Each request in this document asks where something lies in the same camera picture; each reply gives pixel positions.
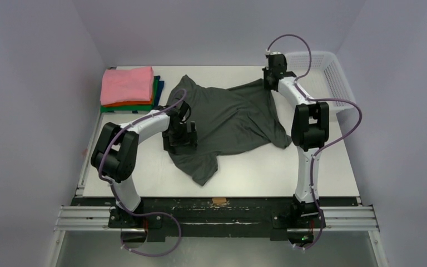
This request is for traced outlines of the dark grey t shirt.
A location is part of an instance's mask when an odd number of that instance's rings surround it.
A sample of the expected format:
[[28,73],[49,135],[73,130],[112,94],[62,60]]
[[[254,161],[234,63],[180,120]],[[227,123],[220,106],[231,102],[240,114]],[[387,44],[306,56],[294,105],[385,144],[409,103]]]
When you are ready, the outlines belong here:
[[237,155],[272,143],[285,149],[291,137],[279,121],[271,91],[262,79],[231,88],[202,87],[184,75],[168,97],[176,102],[185,89],[191,107],[189,122],[196,124],[197,149],[169,156],[174,165],[203,186],[217,172],[218,156]]

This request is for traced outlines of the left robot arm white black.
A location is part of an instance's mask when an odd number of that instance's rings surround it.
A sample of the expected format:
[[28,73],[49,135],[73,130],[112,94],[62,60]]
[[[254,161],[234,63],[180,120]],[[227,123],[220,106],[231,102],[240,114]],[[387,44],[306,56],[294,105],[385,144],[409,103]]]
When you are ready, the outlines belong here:
[[189,155],[197,150],[195,122],[183,100],[172,106],[160,106],[148,114],[128,123],[106,123],[91,156],[91,165],[101,180],[109,183],[121,208],[122,221],[135,228],[143,222],[143,212],[138,209],[141,197],[131,180],[136,166],[138,146],[156,134],[161,134],[163,149],[174,155]]

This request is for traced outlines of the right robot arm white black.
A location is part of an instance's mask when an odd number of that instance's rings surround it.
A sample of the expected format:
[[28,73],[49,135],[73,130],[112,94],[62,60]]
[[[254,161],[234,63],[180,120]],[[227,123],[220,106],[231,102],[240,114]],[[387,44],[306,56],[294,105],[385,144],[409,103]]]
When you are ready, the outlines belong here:
[[329,139],[329,105],[313,101],[299,84],[296,75],[287,70],[287,60],[280,52],[266,52],[264,88],[282,95],[295,109],[291,126],[292,143],[297,147],[299,168],[297,186],[292,198],[291,222],[304,226],[319,213],[317,177],[319,150]]

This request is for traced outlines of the white plastic basket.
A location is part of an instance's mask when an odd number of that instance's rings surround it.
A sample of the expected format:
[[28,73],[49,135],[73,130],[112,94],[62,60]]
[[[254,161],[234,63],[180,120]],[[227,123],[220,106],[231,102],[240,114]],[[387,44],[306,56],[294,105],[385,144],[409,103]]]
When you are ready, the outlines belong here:
[[291,52],[286,54],[287,69],[296,75],[309,74],[299,79],[299,84],[312,98],[339,98],[355,102],[349,86],[335,54],[325,51]]

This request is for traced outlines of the orange folded t shirt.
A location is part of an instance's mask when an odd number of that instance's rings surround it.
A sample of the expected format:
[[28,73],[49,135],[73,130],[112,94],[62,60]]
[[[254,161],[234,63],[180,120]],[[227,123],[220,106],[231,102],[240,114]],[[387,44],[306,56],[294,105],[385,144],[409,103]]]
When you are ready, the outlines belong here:
[[122,102],[115,102],[115,103],[103,105],[103,107],[151,105],[151,104],[153,104],[153,102],[154,102],[154,99],[152,98],[149,101],[122,101]]

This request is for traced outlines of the green folded t shirt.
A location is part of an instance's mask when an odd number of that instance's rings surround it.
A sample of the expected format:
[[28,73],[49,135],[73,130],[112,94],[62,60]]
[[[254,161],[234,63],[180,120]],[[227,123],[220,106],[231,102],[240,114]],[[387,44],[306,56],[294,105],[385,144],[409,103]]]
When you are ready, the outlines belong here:
[[[157,88],[157,81],[155,80],[154,76],[154,83],[153,83],[153,96],[152,98],[155,98]],[[119,106],[119,107],[103,107],[103,105],[100,105],[100,111],[102,113],[105,112],[118,112],[118,111],[136,111],[136,112],[143,112],[143,111],[151,111],[154,108],[153,104],[151,105],[137,105],[137,106]]]

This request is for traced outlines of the blue folded t shirt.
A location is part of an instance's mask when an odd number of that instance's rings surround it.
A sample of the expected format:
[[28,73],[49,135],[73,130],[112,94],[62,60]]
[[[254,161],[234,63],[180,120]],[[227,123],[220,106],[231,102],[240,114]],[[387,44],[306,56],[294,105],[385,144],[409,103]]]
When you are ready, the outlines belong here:
[[153,101],[154,107],[159,105],[160,98],[162,95],[162,91],[163,91],[164,86],[165,86],[165,82],[163,80],[161,80],[161,76],[155,76],[155,80],[157,81],[157,88],[156,88],[155,98]]

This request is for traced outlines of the brown tape piece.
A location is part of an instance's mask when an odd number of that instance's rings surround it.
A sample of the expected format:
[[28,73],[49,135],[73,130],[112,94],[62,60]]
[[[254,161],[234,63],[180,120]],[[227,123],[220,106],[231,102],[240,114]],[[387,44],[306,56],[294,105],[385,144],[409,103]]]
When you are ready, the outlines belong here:
[[213,197],[212,198],[212,204],[213,204],[213,206],[226,205],[227,202],[228,202],[228,200],[225,197]]

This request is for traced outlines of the pink folded t shirt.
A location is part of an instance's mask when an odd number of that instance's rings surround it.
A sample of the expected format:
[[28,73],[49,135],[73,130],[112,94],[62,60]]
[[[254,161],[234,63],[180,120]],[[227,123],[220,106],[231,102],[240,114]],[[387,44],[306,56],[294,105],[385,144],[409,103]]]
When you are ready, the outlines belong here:
[[153,96],[153,83],[151,66],[105,70],[100,103],[106,106],[119,102],[147,102]]

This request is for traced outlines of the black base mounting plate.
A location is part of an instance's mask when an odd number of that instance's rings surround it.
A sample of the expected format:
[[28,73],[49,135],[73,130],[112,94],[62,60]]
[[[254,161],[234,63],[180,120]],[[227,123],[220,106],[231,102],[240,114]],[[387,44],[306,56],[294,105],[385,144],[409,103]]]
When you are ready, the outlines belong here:
[[[230,197],[226,205],[213,206],[212,198],[146,197],[133,214],[117,207],[111,197],[76,197],[70,206],[109,207],[110,228],[143,228],[121,231],[129,242],[163,242],[167,237],[268,238],[309,244],[324,230],[325,215],[294,218],[290,197]],[[352,197],[323,198],[323,207],[357,207]]]

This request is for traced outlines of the aluminium rail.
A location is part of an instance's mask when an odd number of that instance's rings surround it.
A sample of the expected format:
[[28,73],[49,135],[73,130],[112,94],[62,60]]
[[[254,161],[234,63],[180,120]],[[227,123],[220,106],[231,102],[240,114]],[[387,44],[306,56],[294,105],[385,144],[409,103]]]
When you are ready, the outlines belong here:
[[[110,228],[110,208],[106,206],[63,206],[54,231],[129,231],[143,228]],[[323,207],[325,231],[379,231],[374,209],[370,206]]]

